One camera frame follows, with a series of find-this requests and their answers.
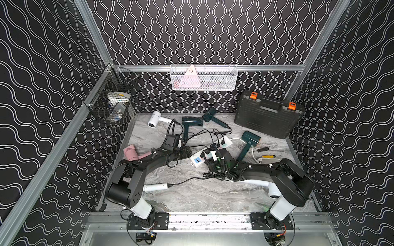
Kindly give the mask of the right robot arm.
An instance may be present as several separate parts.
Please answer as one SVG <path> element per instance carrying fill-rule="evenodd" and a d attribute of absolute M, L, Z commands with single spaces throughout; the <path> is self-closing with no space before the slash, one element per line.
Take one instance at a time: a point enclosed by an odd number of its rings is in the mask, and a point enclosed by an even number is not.
<path fill-rule="evenodd" d="M 216 148 L 204 150 L 201 156 L 211 172 L 217 172 L 229 181 L 273 183 L 280 195 L 269 208 L 267 221 L 283 221 L 295 208 L 305 206 L 315 187 L 313 179 L 286 158 L 273 164 L 252 164 L 236 161 L 226 149 Z"/>

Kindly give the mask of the white multicolour power strip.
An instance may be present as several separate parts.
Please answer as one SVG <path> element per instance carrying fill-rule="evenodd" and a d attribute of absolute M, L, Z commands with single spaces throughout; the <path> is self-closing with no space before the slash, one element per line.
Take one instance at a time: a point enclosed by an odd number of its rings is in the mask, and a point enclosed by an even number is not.
<path fill-rule="evenodd" d="M 218 150 L 228 148 L 233 144 L 232 140 L 230 140 L 227 136 L 224 136 L 220 138 L 211 148 L 216 147 Z M 204 148 L 195 154 L 193 154 L 189 159 L 190 159 L 190 164 L 198 168 L 199 166 L 203 165 L 205 163 L 205 159 L 211 159 L 213 151 L 209 150 L 206 151 L 207 148 Z"/>

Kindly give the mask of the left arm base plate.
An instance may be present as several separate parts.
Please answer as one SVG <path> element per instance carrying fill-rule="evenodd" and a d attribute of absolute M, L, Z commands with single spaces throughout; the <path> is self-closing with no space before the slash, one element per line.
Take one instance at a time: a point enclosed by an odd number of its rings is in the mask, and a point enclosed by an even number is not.
<path fill-rule="evenodd" d="M 151 212 L 147 219 L 142 219 L 130 214 L 127 219 L 127 230 L 167 230 L 169 224 L 169 213 Z"/>

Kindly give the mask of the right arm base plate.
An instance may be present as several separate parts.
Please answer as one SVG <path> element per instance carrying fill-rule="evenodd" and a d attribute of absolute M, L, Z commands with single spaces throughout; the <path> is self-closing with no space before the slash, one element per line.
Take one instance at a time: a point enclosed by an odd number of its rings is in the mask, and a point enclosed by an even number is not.
<path fill-rule="evenodd" d="M 253 230 L 293 230 L 294 225 L 291 214 L 287 215 L 283 220 L 277 220 L 267 212 L 251 212 L 249 215 L 250 223 Z"/>

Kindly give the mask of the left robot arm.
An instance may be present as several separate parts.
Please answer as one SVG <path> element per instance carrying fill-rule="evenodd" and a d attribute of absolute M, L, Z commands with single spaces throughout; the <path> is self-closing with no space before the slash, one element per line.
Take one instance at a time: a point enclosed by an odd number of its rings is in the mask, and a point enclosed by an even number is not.
<path fill-rule="evenodd" d="M 147 220 L 153 213 L 153 207 L 143 198 L 147 174 L 171 162 L 187 159 L 191 154 L 192 151 L 183 144 L 180 136 L 168 135 L 162 145 L 151 148 L 147 156 L 120 161 L 105 190 L 105 197 L 127 207 L 138 218 Z"/>

